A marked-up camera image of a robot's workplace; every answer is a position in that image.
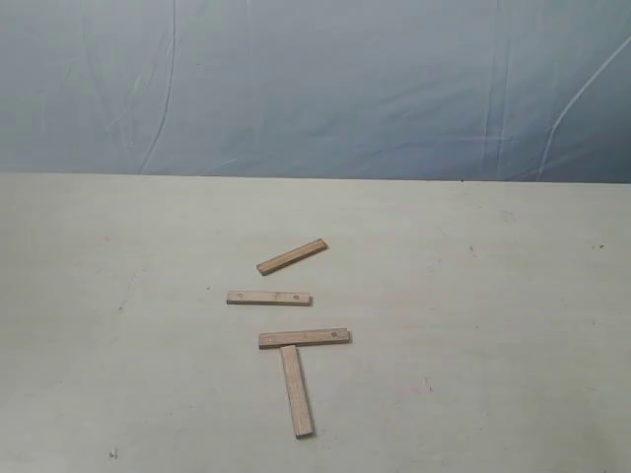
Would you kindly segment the angled wooden stick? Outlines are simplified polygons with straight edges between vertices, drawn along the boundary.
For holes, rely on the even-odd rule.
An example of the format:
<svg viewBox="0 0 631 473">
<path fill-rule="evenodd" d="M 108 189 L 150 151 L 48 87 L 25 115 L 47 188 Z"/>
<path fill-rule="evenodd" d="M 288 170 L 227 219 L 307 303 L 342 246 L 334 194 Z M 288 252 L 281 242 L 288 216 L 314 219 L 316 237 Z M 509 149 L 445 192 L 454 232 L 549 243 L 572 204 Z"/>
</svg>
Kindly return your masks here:
<svg viewBox="0 0 631 473">
<path fill-rule="evenodd" d="M 327 249 L 328 244 L 322 238 L 318 238 L 271 259 L 263 261 L 256 265 L 256 269 L 261 276 L 267 276 Z"/>
</svg>

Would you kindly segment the horizontal wooden stick with holes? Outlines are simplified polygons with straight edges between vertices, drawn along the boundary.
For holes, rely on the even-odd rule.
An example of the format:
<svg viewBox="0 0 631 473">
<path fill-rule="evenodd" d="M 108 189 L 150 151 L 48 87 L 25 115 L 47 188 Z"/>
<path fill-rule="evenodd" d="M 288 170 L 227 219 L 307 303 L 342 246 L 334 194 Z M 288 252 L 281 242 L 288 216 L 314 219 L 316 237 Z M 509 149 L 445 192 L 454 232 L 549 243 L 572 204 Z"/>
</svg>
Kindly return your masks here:
<svg viewBox="0 0 631 473">
<path fill-rule="evenodd" d="M 350 342 L 351 334 L 347 328 L 328 328 L 260 333 L 258 337 L 258 348 L 260 350 L 268 350 L 291 345 L 305 347 L 347 344 Z"/>
</svg>

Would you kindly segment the vertical wooden stick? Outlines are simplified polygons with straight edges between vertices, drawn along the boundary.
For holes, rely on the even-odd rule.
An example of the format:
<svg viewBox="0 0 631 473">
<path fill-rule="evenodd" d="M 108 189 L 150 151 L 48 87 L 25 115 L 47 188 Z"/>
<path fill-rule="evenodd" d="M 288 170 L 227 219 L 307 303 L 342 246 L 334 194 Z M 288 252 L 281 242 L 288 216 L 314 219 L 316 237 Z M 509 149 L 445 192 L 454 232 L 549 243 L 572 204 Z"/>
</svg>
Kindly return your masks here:
<svg viewBox="0 0 631 473">
<path fill-rule="evenodd" d="M 315 428 L 297 347 L 294 345 L 282 347 L 280 355 L 294 435 L 297 439 L 311 437 L 315 433 Z"/>
</svg>

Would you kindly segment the grey fabric backdrop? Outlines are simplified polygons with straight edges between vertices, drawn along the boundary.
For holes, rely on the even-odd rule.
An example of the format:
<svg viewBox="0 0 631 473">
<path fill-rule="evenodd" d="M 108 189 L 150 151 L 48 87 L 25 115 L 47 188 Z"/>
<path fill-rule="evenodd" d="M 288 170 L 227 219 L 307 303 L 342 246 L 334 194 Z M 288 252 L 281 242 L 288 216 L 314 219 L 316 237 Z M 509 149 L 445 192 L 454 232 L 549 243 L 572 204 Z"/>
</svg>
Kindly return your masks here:
<svg viewBox="0 0 631 473">
<path fill-rule="evenodd" d="M 626 1 L 5 1 L 1 168 L 628 182 Z"/>
</svg>

